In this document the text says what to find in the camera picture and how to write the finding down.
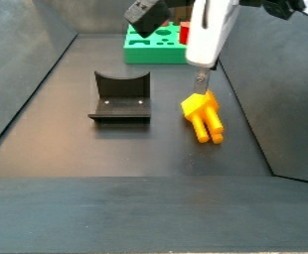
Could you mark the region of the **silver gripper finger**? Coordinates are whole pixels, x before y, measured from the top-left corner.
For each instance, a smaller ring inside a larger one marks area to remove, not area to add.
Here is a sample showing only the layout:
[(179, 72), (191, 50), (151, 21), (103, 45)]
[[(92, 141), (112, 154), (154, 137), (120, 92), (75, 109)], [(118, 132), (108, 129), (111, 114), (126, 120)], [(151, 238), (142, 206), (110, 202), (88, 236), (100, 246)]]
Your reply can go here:
[(205, 94), (209, 87), (210, 80), (210, 70), (207, 68), (199, 67), (197, 69), (197, 75), (194, 79), (194, 92), (198, 94)]

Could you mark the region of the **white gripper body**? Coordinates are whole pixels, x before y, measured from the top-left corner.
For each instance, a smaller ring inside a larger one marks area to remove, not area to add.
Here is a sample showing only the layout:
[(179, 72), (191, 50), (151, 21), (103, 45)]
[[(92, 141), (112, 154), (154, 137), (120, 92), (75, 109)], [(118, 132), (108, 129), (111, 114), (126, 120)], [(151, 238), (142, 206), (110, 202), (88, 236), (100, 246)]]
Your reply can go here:
[(215, 65), (238, 10), (238, 0), (195, 0), (186, 49), (190, 65)]

